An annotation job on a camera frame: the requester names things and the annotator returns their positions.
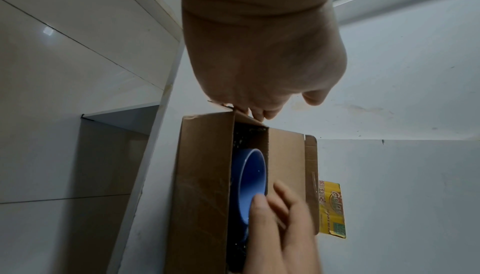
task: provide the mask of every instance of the open cardboard box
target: open cardboard box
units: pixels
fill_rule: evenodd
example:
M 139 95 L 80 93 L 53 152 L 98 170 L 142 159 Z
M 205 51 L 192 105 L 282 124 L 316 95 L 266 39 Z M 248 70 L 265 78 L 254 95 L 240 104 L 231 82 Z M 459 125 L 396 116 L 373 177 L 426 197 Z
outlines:
M 185 116 L 177 152 L 164 272 L 227 271 L 232 151 L 259 149 L 267 169 L 267 193 L 281 180 L 309 206 L 319 230 L 317 140 L 269 128 L 242 113 Z

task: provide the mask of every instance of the yellow package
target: yellow package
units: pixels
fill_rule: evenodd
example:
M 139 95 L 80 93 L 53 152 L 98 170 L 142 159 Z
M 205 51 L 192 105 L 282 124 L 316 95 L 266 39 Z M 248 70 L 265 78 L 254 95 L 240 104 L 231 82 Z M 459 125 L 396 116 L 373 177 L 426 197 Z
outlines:
M 340 184 L 319 180 L 318 199 L 320 202 L 320 233 L 347 238 Z

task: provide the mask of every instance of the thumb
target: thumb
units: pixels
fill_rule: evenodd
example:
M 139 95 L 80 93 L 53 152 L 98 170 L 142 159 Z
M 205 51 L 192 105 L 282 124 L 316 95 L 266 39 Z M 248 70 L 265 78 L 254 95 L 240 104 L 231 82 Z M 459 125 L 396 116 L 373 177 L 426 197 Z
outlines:
M 329 89 L 319 89 L 307 91 L 302 93 L 301 95 L 303 96 L 303 99 L 305 99 L 305 102 L 307 104 L 311 106 L 319 106 L 324 102 L 325 98 L 327 98 L 329 92 Z
M 257 194 L 250 206 L 248 247 L 243 273 L 258 273 L 259 269 L 275 267 L 281 261 L 279 228 L 274 213 L 269 207 L 267 198 Z

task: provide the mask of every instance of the human hand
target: human hand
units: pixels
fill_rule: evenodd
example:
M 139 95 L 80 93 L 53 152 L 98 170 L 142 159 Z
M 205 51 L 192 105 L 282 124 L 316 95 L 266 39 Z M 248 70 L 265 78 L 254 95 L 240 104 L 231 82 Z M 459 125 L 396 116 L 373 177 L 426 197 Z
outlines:
M 347 57 L 328 0 L 182 0 L 194 74 L 212 101 L 272 119 L 293 94 L 321 104 Z
M 321 274 L 307 204 L 281 182 L 273 188 L 278 196 L 258 194 L 252 200 L 243 274 Z M 279 231 L 274 213 L 285 230 Z

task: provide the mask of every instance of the blue mug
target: blue mug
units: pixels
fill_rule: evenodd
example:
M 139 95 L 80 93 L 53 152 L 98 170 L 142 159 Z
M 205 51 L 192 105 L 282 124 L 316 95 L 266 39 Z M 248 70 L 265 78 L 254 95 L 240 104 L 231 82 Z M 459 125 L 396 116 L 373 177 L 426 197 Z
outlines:
M 256 194 L 265 194 L 267 169 L 262 152 L 256 148 L 239 149 L 232 155 L 228 238 L 245 242 L 248 236 L 250 204 Z

